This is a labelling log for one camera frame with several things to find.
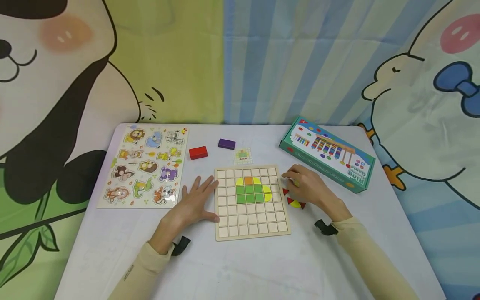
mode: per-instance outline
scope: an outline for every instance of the left hand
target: left hand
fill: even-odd
[[[190,192],[187,191],[187,186],[183,186],[182,200],[160,220],[152,238],[149,240],[155,251],[162,255],[166,254],[173,239],[188,225],[200,220],[220,222],[219,216],[205,210],[207,199],[218,186],[218,181],[212,182],[213,179],[214,177],[210,176],[202,185],[199,185],[201,177],[197,176]]]
[[[186,185],[183,186],[182,200],[178,202],[162,220],[171,222],[175,222],[176,220],[181,223],[183,228],[197,223],[200,220],[220,222],[220,217],[215,213],[205,210],[205,203],[218,186],[218,181],[215,180],[212,183],[214,177],[210,176],[199,186],[201,179],[200,176],[197,176],[190,192],[187,191]]]

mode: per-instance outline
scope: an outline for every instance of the hand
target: hand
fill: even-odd
[[[338,198],[320,178],[320,176],[302,165],[293,165],[282,177],[290,178],[287,189],[294,195],[310,202],[323,211],[334,221],[340,222],[352,217],[343,201]]]
[[[220,217],[215,213],[205,210],[207,199],[218,186],[217,180],[212,183],[213,179],[214,177],[210,176],[199,186],[201,177],[197,176],[190,192],[187,191],[187,186],[183,186],[182,200],[160,220],[152,238],[149,240],[152,248],[159,254],[166,254],[173,239],[188,225],[200,220],[220,221]]]

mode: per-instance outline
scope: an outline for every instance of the green square tile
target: green square tile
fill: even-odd
[[[245,188],[243,185],[237,187],[237,195],[245,194]]]
[[[255,200],[257,202],[265,202],[265,198],[263,194],[255,194]]]
[[[244,203],[245,203],[245,195],[238,195],[237,204],[244,204]]]
[[[253,185],[246,185],[245,186],[245,193],[246,194],[253,194]]]
[[[253,189],[255,190],[255,192],[262,192],[262,185],[261,184],[255,184],[253,186]]]
[[[247,195],[247,203],[255,203],[255,195],[254,194]]]

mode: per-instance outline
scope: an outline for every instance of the blue striped curtain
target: blue striped curtain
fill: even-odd
[[[372,102],[362,90],[449,2],[225,0],[225,123],[291,124],[302,115],[371,128]],[[452,4],[480,13],[474,2]],[[379,140],[372,141],[381,162],[394,168]],[[445,294],[472,299],[480,293],[480,210],[445,182],[400,178],[407,188],[395,190]]]

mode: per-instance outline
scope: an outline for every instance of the yellow triangle tile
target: yellow triangle tile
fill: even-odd
[[[301,207],[300,203],[297,200],[293,200],[292,203],[290,203],[290,205],[293,207]]]

